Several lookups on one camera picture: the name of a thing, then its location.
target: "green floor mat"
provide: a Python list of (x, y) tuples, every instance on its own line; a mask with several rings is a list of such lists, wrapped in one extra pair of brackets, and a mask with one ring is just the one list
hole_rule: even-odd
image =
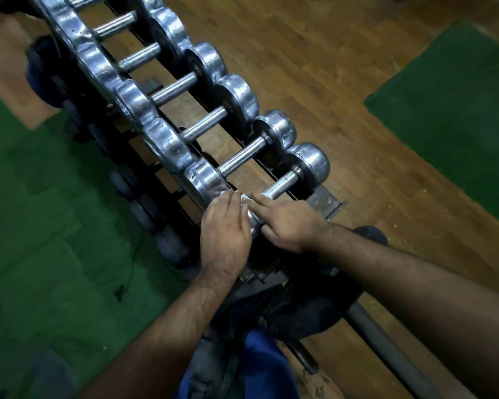
[[(115, 193), (114, 165), (67, 138), (65, 119), (30, 132), (0, 101), (0, 360), (50, 349), (84, 386), (187, 282)], [(8, 363), (0, 389), (21, 397)]]
[(457, 23), (365, 105), (499, 219), (499, 43)]

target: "person's left arm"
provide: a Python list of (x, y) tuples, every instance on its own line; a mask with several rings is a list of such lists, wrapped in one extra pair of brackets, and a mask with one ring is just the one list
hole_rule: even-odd
[(251, 246), (247, 206), (224, 192), (202, 219), (202, 270), (80, 395), (80, 399), (169, 397), (178, 387), (203, 332), (246, 264)]

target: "person's left hand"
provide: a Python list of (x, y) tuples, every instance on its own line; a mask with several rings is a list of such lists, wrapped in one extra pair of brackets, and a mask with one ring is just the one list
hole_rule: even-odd
[(250, 254), (252, 235), (246, 204), (240, 192), (225, 191), (214, 199), (202, 218), (202, 268), (236, 278)]

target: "wooden floor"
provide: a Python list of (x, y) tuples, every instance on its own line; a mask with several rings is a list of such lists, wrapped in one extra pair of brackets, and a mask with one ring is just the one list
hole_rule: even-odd
[[(299, 141), (311, 141), (326, 152), (332, 170), (325, 186), (350, 202), (335, 221), (349, 227), (377, 225), (392, 246), (499, 291), (499, 222), (397, 140), (363, 106), (366, 96), (457, 19), (469, 19), (499, 39), (499, 2), (164, 1), (182, 19), (194, 42), (211, 42), (229, 71), (248, 81), (262, 112), (283, 110), (295, 123)], [(111, 17), (103, 6), (82, 15), (90, 25)], [(39, 23), (17, 18), (30, 36), (39, 33)], [(15, 35), (4, 35), (5, 31)], [(33, 98), (22, 80), (26, 64), (22, 48), (29, 38), (16, 22), (0, 17), (3, 37), (8, 43), (0, 42), (0, 97), (34, 128), (53, 111)], [(116, 58), (139, 48), (129, 33), (109, 39), (106, 46)], [(136, 79), (152, 75), (165, 83), (172, 81), (157, 63), (133, 74)], [(188, 95), (163, 110), (179, 126), (204, 115)], [(220, 128), (199, 141), (219, 162), (238, 149)], [(230, 180), (243, 191), (262, 190), (270, 183), (253, 163)], [(378, 302), (366, 294), (361, 301), (447, 398), (472, 397)], [(347, 398), (410, 398), (344, 321), (304, 343)], [(316, 391), (311, 396), (329, 397)]]

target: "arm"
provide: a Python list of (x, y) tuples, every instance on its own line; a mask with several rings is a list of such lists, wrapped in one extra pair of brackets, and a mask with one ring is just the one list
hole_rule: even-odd
[(203, 332), (246, 264), (251, 246), (240, 193), (215, 199), (202, 219), (202, 270), (189, 288), (81, 394), (160, 398), (175, 391)]
[(377, 298), (479, 397), (499, 397), (499, 294), (325, 221), (305, 201), (249, 207), (275, 245), (312, 250)]

